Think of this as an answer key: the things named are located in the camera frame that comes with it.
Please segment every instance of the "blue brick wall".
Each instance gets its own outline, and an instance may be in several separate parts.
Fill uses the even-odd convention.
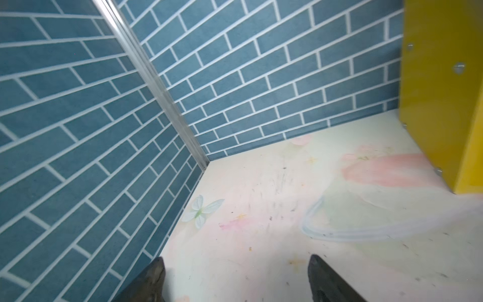
[[[109,301],[202,171],[90,0],[0,5],[0,60],[0,301]]]
[[[211,160],[397,108],[402,0],[120,0]]]

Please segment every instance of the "painted floor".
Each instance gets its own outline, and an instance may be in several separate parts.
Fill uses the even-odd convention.
[[[168,302],[312,301],[322,257],[367,301],[483,301],[483,197],[397,111],[211,162],[161,256]]]

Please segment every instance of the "floor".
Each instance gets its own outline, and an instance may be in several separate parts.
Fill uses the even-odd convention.
[[[168,302],[312,301],[322,257],[368,302],[483,301],[483,197],[397,111],[210,163],[161,256]]]

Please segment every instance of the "metal bolt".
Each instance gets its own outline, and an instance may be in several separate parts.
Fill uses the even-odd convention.
[[[466,67],[465,63],[458,62],[453,66],[453,71],[456,74],[462,74],[463,71],[465,71],[465,67]]]

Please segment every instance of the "yellow cabinet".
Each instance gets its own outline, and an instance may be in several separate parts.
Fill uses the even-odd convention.
[[[454,193],[483,193],[483,5],[406,0],[399,118]]]

